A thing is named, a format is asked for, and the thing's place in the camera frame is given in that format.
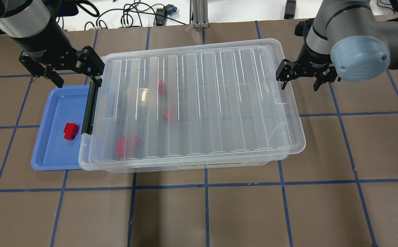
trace black power adapter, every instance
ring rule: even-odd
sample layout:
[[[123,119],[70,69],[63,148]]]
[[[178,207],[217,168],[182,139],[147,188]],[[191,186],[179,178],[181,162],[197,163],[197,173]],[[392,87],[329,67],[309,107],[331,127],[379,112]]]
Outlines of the black power adapter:
[[[167,22],[167,10],[165,8],[156,9],[155,20],[153,22],[154,26],[165,26]]]

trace red object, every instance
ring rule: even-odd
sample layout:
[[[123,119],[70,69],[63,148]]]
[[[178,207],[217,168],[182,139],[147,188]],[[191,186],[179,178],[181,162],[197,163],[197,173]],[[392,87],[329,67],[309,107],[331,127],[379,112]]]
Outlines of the red object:
[[[134,147],[141,145],[141,138],[133,136],[133,139],[126,138],[126,135],[122,136],[122,139],[117,142],[118,156],[122,158],[130,158],[133,156]]]
[[[170,110],[169,108],[166,108],[164,113],[162,114],[162,117],[164,118],[165,121],[174,121],[176,119],[176,110]]]
[[[163,81],[158,80],[158,94],[165,95],[167,93],[166,85]]]
[[[66,140],[73,140],[78,133],[80,127],[73,122],[67,122],[66,126],[64,127],[64,138]]]

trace storage box lid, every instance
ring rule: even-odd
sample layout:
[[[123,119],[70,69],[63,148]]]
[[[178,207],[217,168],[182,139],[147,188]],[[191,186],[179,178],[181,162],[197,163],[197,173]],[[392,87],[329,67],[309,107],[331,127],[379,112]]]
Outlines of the storage box lid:
[[[85,170],[273,161],[306,144],[280,42],[258,39],[110,54]]]

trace gray robot arm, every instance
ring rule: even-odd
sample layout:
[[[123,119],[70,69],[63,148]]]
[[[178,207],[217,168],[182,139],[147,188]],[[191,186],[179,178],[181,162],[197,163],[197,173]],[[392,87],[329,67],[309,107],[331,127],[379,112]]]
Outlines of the gray robot arm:
[[[92,121],[104,63],[92,47],[74,49],[41,0],[0,0],[0,28],[22,48],[19,61],[34,77],[63,86],[56,70],[72,70],[91,78],[81,131],[92,133]]]
[[[283,60],[277,69],[283,88],[298,77],[316,77],[316,91],[337,76],[357,82],[398,69],[398,18],[376,21],[369,0],[324,0],[305,27],[297,61]]]

